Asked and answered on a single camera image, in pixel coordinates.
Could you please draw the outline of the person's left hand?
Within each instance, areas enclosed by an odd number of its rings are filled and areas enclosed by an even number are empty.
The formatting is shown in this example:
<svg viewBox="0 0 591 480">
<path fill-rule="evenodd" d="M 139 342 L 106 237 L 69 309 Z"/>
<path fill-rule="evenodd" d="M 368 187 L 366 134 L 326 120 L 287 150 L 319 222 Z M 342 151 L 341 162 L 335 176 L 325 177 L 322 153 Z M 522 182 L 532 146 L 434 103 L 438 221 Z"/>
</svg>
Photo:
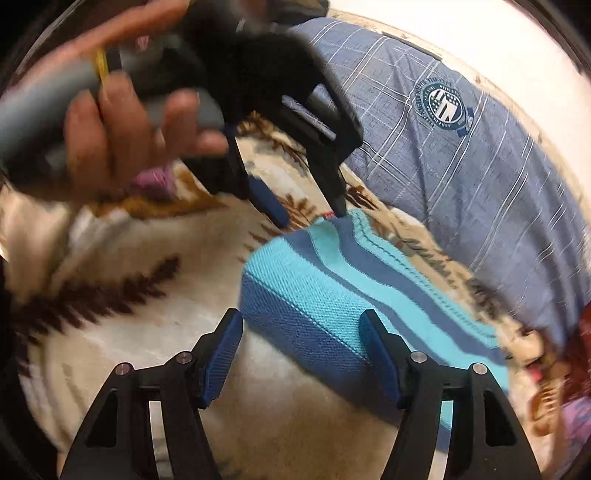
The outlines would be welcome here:
<svg viewBox="0 0 591 480">
<path fill-rule="evenodd" d="M 187 8 L 185 1 L 152 1 L 130 8 L 47 54 L 17 86 L 27 89 L 101 47 L 168 30 Z M 67 108 L 66 175 L 18 189 L 44 201 L 85 204 L 116 194 L 139 173 L 179 157 L 221 157 L 228 152 L 228 141 L 221 132 L 199 128 L 199 103 L 192 90 L 173 92 L 164 102 L 162 124 L 155 129 L 129 76 L 115 71 L 103 79 L 98 94 L 84 90 Z"/>
</svg>

